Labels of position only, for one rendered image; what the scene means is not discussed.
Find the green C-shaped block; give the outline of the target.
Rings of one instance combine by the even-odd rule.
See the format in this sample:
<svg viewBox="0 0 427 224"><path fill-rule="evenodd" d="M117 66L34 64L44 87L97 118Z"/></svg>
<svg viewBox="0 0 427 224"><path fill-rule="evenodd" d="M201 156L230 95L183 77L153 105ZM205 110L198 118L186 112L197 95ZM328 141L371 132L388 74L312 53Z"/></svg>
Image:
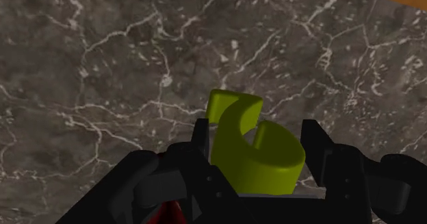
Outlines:
<svg viewBox="0 0 427 224"><path fill-rule="evenodd" d="M211 164L234 190L245 194L290 195L305 164L305 150L288 129L259 121L263 99L214 89L206 117L217 124Z"/></svg>

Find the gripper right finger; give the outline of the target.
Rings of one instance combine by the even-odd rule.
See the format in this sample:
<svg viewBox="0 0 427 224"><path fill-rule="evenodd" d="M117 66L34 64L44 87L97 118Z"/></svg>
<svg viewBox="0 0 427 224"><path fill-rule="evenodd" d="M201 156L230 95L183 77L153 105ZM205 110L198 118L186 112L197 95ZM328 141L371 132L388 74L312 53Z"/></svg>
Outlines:
<svg viewBox="0 0 427 224"><path fill-rule="evenodd" d="M326 189L330 224L427 224L427 165L409 155L380 161L357 147L334 142L313 119L302 122L300 142L316 184Z"/></svg>

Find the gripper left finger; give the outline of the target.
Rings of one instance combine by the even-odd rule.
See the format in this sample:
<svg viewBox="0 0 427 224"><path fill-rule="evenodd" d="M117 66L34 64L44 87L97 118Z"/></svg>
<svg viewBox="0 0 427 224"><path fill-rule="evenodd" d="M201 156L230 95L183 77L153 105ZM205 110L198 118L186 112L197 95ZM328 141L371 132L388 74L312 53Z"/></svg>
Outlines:
<svg viewBox="0 0 427 224"><path fill-rule="evenodd" d="M163 153L128 153L55 224L255 224L218 167L209 121Z"/></svg>

